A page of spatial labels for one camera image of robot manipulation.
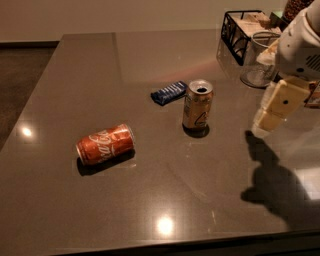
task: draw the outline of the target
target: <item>wall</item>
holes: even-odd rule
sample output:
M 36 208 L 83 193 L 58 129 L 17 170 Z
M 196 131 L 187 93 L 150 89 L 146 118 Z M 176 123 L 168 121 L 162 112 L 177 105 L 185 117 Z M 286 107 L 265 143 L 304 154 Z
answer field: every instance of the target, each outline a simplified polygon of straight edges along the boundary
M 67 33 L 220 28 L 228 10 L 282 10 L 285 0 L 0 0 L 0 42 Z

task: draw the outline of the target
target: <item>soda can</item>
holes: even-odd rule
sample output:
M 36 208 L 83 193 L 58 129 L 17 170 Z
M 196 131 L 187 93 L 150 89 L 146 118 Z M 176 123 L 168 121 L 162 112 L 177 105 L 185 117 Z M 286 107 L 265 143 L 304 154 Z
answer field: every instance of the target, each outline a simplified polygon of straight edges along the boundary
M 76 148 L 83 165 L 95 165 L 134 149 L 134 137 L 130 127 L 121 124 L 82 138 Z
M 207 127 L 207 119 L 213 98 L 213 86 L 199 79 L 190 82 L 184 101 L 183 121 L 185 128 L 202 131 Z

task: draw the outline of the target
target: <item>white robot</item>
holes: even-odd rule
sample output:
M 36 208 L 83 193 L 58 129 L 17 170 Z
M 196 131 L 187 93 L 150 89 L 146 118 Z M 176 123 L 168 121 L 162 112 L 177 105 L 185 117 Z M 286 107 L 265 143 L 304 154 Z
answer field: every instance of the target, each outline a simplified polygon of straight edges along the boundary
M 283 79 L 267 88 L 254 118 L 252 132 L 259 138 L 286 120 L 310 95 L 310 81 L 320 79 L 320 0 L 303 9 L 272 48 L 273 64 Z

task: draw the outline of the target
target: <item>candy wrapper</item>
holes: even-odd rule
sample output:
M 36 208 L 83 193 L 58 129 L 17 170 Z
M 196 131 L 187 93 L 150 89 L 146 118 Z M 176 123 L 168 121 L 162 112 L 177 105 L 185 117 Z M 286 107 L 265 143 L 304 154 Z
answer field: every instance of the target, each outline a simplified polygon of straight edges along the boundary
M 186 93 L 187 87 L 188 85 L 182 81 L 175 82 L 160 89 L 159 91 L 151 93 L 151 98 L 155 103 L 164 106 L 169 102 L 183 97 Z

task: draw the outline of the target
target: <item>floor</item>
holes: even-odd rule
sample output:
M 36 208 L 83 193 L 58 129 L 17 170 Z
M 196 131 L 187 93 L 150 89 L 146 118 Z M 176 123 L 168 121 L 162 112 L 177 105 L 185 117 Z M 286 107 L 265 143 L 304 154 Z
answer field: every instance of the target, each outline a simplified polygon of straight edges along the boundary
M 0 151 L 55 48 L 0 48 Z

